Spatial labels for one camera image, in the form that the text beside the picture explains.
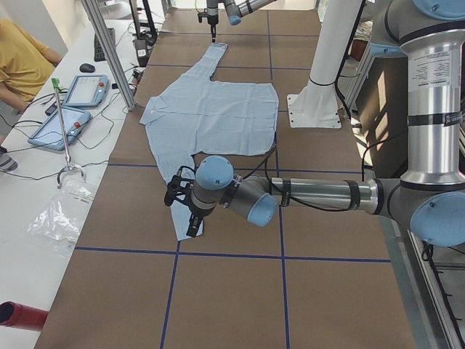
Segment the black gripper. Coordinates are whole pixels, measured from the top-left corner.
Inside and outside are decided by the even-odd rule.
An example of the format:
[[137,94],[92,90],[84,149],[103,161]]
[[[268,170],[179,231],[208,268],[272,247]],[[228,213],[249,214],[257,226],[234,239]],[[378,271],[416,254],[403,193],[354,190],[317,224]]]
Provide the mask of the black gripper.
[[191,211],[191,215],[186,235],[189,237],[196,237],[201,228],[203,218],[210,215],[214,211],[215,202],[203,202],[197,200],[196,198],[189,198],[188,207]]
[[216,25],[218,24],[218,15],[208,15],[208,24],[211,26],[211,42],[216,43],[216,40],[217,40]]

